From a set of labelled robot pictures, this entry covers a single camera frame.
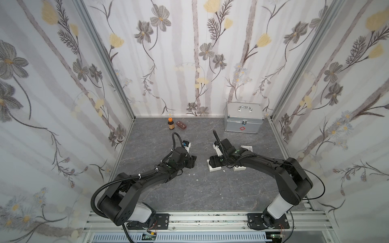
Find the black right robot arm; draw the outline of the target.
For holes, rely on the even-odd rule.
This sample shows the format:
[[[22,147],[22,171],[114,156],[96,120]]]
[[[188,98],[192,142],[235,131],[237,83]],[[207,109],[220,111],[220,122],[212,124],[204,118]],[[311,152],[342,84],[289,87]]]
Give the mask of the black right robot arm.
[[[215,130],[213,135],[216,139],[214,149],[217,155],[209,159],[212,168],[246,167],[275,179],[279,193],[262,213],[261,220],[265,227],[274,227],[287,211],[306,198],[314,186],[308,174],[319,177],[304,169],[294,158],[272,159],[243,147],[235,148],[228,139],[220,140]]]

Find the white jewelry box lid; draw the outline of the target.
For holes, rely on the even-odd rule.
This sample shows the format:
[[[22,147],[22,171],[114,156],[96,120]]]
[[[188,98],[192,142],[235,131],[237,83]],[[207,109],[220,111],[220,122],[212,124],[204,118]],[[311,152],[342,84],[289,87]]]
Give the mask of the white jewelry box lid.
[[[246,145],[241,145],[241,148],[244,148],[244,149],[247,149],[249,151],[253,151],[253,147],[252,146],[246,146]]]
[[[233,170],[234,171],[244,171],[244,170],[246,170],[246,167],[244,167],[244,166],[234,166]]]

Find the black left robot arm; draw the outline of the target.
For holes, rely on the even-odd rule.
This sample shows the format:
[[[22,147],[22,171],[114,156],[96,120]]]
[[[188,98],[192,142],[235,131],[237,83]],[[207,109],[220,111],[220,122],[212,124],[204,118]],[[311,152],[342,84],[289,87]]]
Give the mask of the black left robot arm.
[[[143,191],[164,184],[192,169],[197,157],[189,154],[191,143],[182,140],[176,132],[172,134],[173,148],[154,169],[138,175],[120,173],[113,181],[99,187],[92,195],[90,205],[93,212],[111,220],[123,228],[128,242],[134,242],[129,233],[130,221],[137,227],[153,228],[158,220],[156,211],[145,203],[139,203]]]

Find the white bow jewelry box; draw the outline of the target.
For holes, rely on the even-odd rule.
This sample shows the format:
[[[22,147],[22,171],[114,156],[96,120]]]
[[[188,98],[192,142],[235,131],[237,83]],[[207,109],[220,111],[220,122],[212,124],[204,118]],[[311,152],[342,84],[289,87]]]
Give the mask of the white bow jewelry box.
[[[210,165],[210,160],[207,160],[207,166],[208,166],[208,170],[209,170],[209,172],[215,172],[215,171],[219,171],[219,170],[221,170],[221,167],[212,167],[211,165]]]

